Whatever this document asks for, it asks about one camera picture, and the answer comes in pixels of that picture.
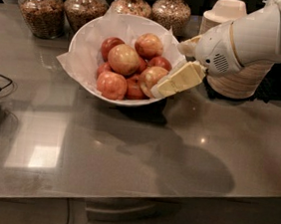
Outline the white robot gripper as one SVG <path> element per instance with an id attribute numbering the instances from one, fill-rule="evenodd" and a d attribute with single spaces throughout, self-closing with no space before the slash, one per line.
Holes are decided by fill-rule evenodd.
<path id="1" fill-rule="evenodd" d="M 182 55 L 197 61 L 180 61 L 157 81 L 150 89 L 151 94 L 156 99 L 164 99 L 191 89 L 203 82 L 206 71 L 210 76 L 218 78 L 240 72 L 243 64 L 237 46 L 246 33 L 246 27 L 247 24 L 229 21 L 210 28 L 201 36 L 177 44 Z"/>

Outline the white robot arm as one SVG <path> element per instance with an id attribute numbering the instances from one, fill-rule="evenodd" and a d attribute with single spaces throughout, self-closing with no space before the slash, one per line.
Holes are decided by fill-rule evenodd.
<path id="1" fill-rule="evenodd" d="M 281 0 L 268 0 L 264 8 L 228 21 L 183 41 L 178 51 L 191 61 L 180 61 L 150 89 L 166 98 L 200 85 L 205 76 L 239 73 L 256 63 L 281 63 Z"/>

